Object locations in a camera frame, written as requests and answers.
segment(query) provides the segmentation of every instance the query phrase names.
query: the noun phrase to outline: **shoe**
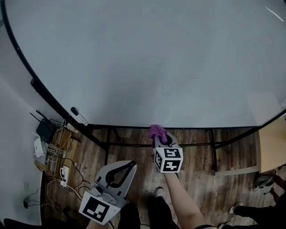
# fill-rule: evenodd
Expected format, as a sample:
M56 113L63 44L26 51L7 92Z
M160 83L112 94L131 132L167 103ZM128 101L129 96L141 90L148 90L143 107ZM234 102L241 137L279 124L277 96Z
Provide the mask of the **shoe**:
M243 203L242 203L242 202L239 202L239 203L237 203L236 205L232 206L232 207L229 209L229 214L233 214L234 210L235 210L238 206L243 206Z
M127 203L127 204L130 204L130 203L131 203L130 199L128 199L127 197L125 197L125 200L126 200L126 203Z
M157 187L154 191L154 197L163 197L165 199L165 191L162 187Z
M222 229L224 226L231 226L231 223L228 222L228 223L225 223L225 224L220 224L220 225L218 226L218 229Z

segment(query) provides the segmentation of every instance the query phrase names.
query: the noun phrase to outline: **metal leg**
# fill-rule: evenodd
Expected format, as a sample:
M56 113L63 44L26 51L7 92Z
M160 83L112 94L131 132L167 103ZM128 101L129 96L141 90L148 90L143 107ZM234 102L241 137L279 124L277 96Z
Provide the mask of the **metal leg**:
M211 148L212 148L213 157L214 157L214 163L213 163L213 166L211 167L211 169L214 170L214 172L217 172L218 171L218 162L217 162L217 158L216 158L215 137L214 137L213 130L210 130L210 140L211 140Z
M150 127L136 127L136 126L114 126L114 125L100 125L100 124L88 124L91 128L102 129L102 128L124 128L124 129L149 129ZM205 130L209 131L210 129L240 129L240 128L253 128L257 126L242 126L242 127L164 127L165 130Z
M239 174L248 174L259 172L259 165L243 168L239 170L229 170L229 171L222 171L222 172L215 172L215 176L230 176L230 175L239 175Z
M116 128L113 128L113 131L114 131L115 136L116 136L116 141L117 141L118 143L121 143L121 144L122 144L123 141L122 141L121 137L119 136L119 134L118 134Z
M104 165L107 165L107 161L108 161L110 134L111 134L111 129L108 128L108 129L107 129L107 139L106 139L106 149L105 149Z
M220 144L222 142L206 142L206 143L191 143L191 144L180 144L181 147L193 147L193 146L203 146L203 145L213 145L213 144ZM132 144L132 143L116 143L116 142L109 142L109 145L114 146L123 146L123 147L152 147L151 144Z

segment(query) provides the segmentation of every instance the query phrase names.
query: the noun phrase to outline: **black pants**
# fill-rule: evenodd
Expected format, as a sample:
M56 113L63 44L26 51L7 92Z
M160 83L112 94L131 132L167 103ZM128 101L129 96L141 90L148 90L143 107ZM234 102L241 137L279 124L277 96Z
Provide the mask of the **black pants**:
M242 217L250 217L256 221L258 225L251 225L252 228L271 228L273 227L273 217L275 217L276 210L275 207L266 208L254 208L246 206L238 206L234 210L235 215ZM224 226L223 229L227 228L240 228L245 226Z
M162 197L152 197L148 202L148 216L151 229L179 229L172 219L169 206ZM138 209L132 204L126 204L120 211L118 229L140 229Z

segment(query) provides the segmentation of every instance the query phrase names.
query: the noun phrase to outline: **power strip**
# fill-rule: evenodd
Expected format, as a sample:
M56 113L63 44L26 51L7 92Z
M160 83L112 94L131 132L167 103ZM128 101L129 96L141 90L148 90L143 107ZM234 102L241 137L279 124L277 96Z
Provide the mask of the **power strip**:
M69 167L63 166L60 169L60 176L61 176L61 185L66 187L67 186L67 180L68 180L68 174L69 174Z

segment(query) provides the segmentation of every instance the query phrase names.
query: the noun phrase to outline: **whiteboard frame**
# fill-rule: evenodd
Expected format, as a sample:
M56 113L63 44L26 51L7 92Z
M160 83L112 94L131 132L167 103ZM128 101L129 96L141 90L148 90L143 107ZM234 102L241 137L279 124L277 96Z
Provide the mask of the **whiteboard frame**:
M9 39L16 51L16 53L18 54L20 60L22 61L22 63L24 64L24 66L26 67L26 69L28 70L28 72L30 73L30 75L32 76L32 81L31 81L31 85L34 87L34 89L39 93L39 95L59 114L61 115L64 119L66 119L72 126L74 126L76 129L78 129L83 135L85 135L87 138L89 138L91 141L93 141L94 143L96 143L98 146L100 146L101 148L103 148L105 150L105 161L107 162L107 157L108 157L108 149L109 149L109 145L117 145L117 146L132 146L132 147L150 147L151 145L147 145L147 144L124 144L124 143L120 143L120 139L118 139L119 143L110 143L109 142L109 137L110 137L110 129L114 129L115 134L118 133L116 131L116 128L140 128L140 129L148 129L149 127L130 127L130 126L110 126L110 125L96 125L96 124L89 124L88 126L84 126L83 124L78 123L62 106L61 104L53 97L53 95L48 91L48 89L44 86L44 84L40 81L39 77L36 75L36 73L34 72L34 70L31 68L30 64L28 63L27 59L25 58L24 54L22 53L16 39L15 36L13 34L12 28L10 26L9 20L8 20L8 16L7 16L7 11L6 11L6 5L5 5L5 0L1 0L1 12L2 12L2 17L3 17L3 22L4 22L4 26L6 28L6 31L8 33ZM213 148L213 155L214 155L214 166L213 169L215 170L215 172L217 172L217 163L216 163L216 150L224 147L228 144L231 144L233 142L236 142L242 138L245 138L255 132L257 132L258 130L260 130L261 128L265 127L266 125L272 123L273 121L275 121L276 119L278 119L279 117L281 117L282 115L284 115L286 113L286 109L284 109L283 111L281 111L279 114L277 114L276 116L274 116L272 119L270 119L268 122L264 123L261 126L250 126L251 129L246 131L245 133L234 137L232 139L229 139L227 141L224 142L214 142L214 137L213 137L213 133L212 130L213 129L225 129L225 128L249 128L248 127L212 127L212 128L191 128L191 127L181 127L181 128L166 128L166 129L205 129L205 130L210 130L211 134L211 142L209 143L194 143L194 144L181 144L181 147L189 147L189 146L201 146L201 145L211 145ZM94 129L102 129L102 128L108 128L108 137L107 137L107 142L102 142L100 140L98 140L94 135L92 135L92 130Z

